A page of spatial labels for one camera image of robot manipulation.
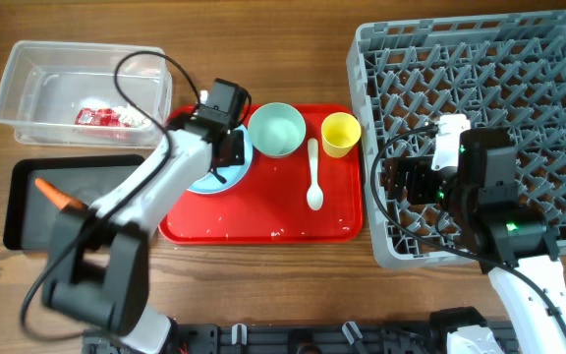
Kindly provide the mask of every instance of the red food packet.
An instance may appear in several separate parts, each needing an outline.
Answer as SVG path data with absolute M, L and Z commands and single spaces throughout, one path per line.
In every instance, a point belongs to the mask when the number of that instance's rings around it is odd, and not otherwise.
M 120 128 L 130 128 L 130 124 L 122 123 L 119 121 L 119 114 L 110 108 L 102 109 L 90 109 L 83 108 L 78 117 L 76 117 L 76 125 L 80 126 L 99 126 L 99 127 L 120 127 Z M 87 134 L 124 140 L 128 138 L 128 134 L 125 132 L 105 132 L 105 131 L 95 131 L 89 130 Z
M 110 108 L 83 108 L 76 117 L 76 125 L 130 128 L 129 124 L 121 123 L 119 114 Z

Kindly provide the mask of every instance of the wood grain surface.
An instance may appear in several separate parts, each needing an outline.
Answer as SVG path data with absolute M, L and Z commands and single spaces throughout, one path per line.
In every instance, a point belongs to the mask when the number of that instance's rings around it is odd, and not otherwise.
M 203 89 L 220 77 L 241 83 L 255 103 L 350 105 L 345 57 L 362 23 L 564 8 L 566 1 L 547 0 L 0 1 L 0 79 L 22 39 L 153 45 L 179 60 Z M 174 77 L 179 106 L 190 93 Z M 19 306 L 45 259 L 2 246 L 12 167 L 29 157 L 125 152 L 22 146 L 0 125 L 0 353 L 76 353 L 81 346 L 37 344 L 19 332 Z M 471 305 L 486 317 L 506 317 L 475 265 L 378 267 L 368 227 L 341 245 L 177 248 L 160 239 L 151 282 L 150 302 L 182 324 L 376 323 Z M 44 331 L 76 327 L 37 304 L 30 316 Z

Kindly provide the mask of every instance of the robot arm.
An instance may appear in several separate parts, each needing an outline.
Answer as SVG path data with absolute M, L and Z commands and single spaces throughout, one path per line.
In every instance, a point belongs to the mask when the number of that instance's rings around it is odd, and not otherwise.
M 137 223 L 151 237 L 169 209 L 196 180 L 209 170 L 212 161 L 212 144 L 198 134 L 185 130 L 169 132 L 174 142 L 172 159 L 126 206 L 120 209 L 111 221 L 125 225 Z M 163 140 L 143 164 L 121 185 L 109 194 L 97 199 L 90 207 L 97 216 L 104 215 L 121 201 L 143 180 L 167 152 L 167 141 Z
M 147 305 L 149 237 L 182 194 L 207 171 L 244 163 L 238 126 L 248 93 L 216 80 L 207 103 L 169 123 L 167 138 L 120 186 L 87 209 L 65 207 L 56 219 L 49 261 L 66 256 L 45 279 L 42 303 L 74 320 L 119 337 L 140 353 L 177 352 L 176 324 Z M 115 205 L 140 187 L 167 153 L 170 159 L 150 183 L 101 223 Z M 91 229 L 90 236 L 83 238 Z M 71 245 L 72 252 L 65 253 Z M 107 266 L 85 260 L 89 249 L 109 250 Z
M 472 253 L 511 266 L 534 282 L 566 324 L 555 235 L 538 211 L 518 206 L 516 151 L 507 134 L 470 130 L 464 115 L 441 117 L 438 128 L 432 169 L 444 181 L 441 205 L 462 228 L 463 242 Z M 523 353 L 566 353 L 566 338 L 535 290 L 502 268 L 481 264 L 481 269 L 501 298 Z M 466 334 L 458 334 L 448 337 L 448 347 L 464 343 L 457 339 Z

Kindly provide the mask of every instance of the teal bowl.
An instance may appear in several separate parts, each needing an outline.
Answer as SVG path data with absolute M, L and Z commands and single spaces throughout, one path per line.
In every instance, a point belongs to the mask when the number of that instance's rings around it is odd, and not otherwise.
M 303 115 L 289 104 L 268 103 L 253 113 L 248 135 L 253 146 L 270 157 L 285 157 L 305 139 L 307 127 Z

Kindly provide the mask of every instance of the white spoon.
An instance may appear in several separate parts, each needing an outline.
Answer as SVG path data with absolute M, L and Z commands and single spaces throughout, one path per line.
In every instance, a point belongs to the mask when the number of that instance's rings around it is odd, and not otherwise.
M 324 195 L 318 186 L 318 141 L 311 138 L 307 142 L 308 151 L 310 153 L 310 172 L 311 185 L 307 191 L 307 204 L 312 210 L 319 210 L 322 207 Z

